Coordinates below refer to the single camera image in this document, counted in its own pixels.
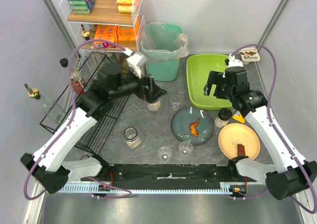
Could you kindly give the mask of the spice jar with black lid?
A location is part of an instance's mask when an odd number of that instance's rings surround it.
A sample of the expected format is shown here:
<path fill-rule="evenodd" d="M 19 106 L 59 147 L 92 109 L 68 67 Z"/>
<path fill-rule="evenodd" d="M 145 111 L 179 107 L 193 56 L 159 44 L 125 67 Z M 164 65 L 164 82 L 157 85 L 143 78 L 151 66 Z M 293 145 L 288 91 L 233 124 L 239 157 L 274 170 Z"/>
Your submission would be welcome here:
<path fill-rule="evenodd" d="M 214 124 L 218 128 L 225 127 L 232 117 L 232 111 L 228 108 L 222 108 L 219 110 L 217 117 L 214 120 Z"/>

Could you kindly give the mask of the sauce bottle with black cap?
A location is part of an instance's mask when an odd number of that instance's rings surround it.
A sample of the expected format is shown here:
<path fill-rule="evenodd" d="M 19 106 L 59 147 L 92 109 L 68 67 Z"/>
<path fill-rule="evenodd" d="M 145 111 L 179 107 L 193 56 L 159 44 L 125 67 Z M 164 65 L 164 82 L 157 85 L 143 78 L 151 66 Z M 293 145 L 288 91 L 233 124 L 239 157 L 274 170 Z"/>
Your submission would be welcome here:
<path fill-rule="evenodd" d="M 70 67 L 70 80 L 71 86 L 78 96 L 81 96 L 83 93 L 85 93 L 87 84 L 78 69 Z"/>

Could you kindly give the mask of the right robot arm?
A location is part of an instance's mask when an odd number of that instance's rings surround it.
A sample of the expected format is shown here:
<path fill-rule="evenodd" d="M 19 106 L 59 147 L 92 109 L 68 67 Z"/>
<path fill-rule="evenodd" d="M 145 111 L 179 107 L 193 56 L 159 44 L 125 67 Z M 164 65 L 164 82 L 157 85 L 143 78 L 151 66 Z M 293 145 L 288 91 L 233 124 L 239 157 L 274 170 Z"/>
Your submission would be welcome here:
<path fill-rule="evenodd" d="M 279 125 L 267 114 L 270 109 L 262 92 L 250 89 L 246 70 L 234 66 L 224 72 L 210 71 L 204 95 L 210 95 L 212 87 L 216 98 L 228 99 L 252 126 L 273 160 L 272 165 L 266 165 L 239 156 L 229 161 L 232 171 L 264 184 L 277 200 L 308 189 L 317 177 L 317 163 L 308 162 L 292 144 L 284 144 L 286 135 L 275 131 Z"/>

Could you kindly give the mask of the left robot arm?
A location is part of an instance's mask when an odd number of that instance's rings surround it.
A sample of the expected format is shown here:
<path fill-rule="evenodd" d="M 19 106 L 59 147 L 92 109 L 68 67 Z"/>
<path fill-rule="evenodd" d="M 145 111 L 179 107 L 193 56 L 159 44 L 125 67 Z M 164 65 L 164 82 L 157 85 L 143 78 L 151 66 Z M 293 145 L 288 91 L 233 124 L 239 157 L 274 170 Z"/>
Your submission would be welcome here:
<path fill-rule="evenodd" d="M 123 75 L 119 64 L 103 66 L 88 90 L 80 95 L 70 116 L 59 130 L 38 151 L 25 153 L 20 161 L 49 194 L 58 192 L 67 182 L 87 177 L 100 177 L 108 172 L 109 164 L 98 155 L 66 162 L 64 158 L 78 140 L 102 119 L 116 99 L 135 94 L 152 104 L 166 94 L 166 90 L 146 76 L 132 71 Z"/>

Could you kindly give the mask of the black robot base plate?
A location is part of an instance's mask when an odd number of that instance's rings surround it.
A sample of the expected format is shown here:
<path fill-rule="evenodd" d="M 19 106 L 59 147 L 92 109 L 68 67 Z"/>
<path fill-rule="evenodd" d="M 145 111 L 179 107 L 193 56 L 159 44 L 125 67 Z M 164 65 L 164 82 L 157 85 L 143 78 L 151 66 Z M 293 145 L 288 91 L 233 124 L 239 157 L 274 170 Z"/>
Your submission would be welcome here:
<path fill-rule="evenodd" d="M 119 188 L 219 188 L 221 182 L 245 183 L 227 165 L 114 164 L 95 179 Z"/>

